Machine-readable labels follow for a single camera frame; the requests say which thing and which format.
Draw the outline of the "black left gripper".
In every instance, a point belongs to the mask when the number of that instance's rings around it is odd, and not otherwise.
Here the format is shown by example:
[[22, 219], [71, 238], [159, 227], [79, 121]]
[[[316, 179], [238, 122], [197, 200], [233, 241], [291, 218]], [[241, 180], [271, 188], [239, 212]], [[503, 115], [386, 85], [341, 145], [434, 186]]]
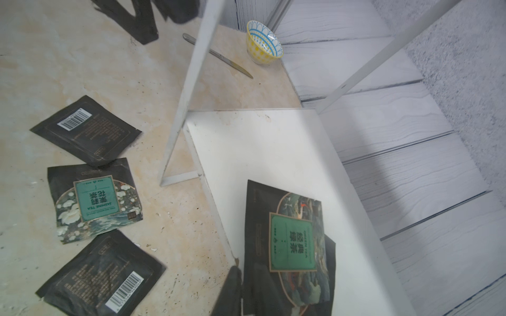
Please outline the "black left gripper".
[[[92, 0], [96, 10], [115, 21], [142, 45], [159, 38], [151, 1], [132, 0], [134, 15], [131, 15], [116, 0]], [[176, 24], [184, 24], [199, 14], [199, 0], [152, 0], [163, 19], [171, 19]]]

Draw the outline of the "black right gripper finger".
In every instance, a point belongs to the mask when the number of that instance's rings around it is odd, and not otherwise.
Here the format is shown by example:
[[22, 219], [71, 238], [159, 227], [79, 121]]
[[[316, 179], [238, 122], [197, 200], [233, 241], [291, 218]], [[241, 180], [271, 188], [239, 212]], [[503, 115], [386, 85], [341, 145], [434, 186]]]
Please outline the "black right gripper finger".
[[212, 316], [240, 316], [242, 300], [242, 274], [237, 266], [232, 266], [225, 279], [220, 294], [212, 309]]

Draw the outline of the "green black bag shelf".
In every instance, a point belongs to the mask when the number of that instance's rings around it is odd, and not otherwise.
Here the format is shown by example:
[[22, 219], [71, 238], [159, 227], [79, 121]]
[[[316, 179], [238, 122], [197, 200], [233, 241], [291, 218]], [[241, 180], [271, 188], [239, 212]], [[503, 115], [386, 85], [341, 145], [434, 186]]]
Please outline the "green black bag shelf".
[[331, 315], [335, 263], [321, 201], [247, 182], [242, 310], [260, 315]]

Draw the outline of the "black barcode bag shelf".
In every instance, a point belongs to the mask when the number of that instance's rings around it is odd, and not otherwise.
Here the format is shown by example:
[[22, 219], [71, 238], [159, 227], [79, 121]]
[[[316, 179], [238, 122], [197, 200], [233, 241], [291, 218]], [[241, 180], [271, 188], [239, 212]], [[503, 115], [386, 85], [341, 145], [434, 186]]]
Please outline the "black barcode bag shelf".
[[142, 133], [89, 96], [81, 97], [30, 131], [94, 167], [116, 160]]

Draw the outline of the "black barcode tea bag top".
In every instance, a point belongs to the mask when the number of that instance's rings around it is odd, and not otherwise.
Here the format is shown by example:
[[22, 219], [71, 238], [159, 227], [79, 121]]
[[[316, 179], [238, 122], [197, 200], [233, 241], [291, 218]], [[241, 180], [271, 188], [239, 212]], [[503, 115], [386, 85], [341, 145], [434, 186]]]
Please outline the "black barcode tea bag top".
[[93, 239], [36, 294], [67, 315], [131, 315], [165, 270], [112, 230]]

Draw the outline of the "green label tea bag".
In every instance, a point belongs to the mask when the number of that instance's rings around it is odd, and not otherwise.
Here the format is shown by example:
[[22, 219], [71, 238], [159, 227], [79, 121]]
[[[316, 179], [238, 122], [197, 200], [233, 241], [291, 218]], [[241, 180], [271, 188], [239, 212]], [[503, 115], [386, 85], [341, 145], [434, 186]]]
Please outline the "green label tea bag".
[[57, 237], [62, 244], [93, 238], [143, 220], [142, 204], [126, 158], [108, 165], [49, 167]]

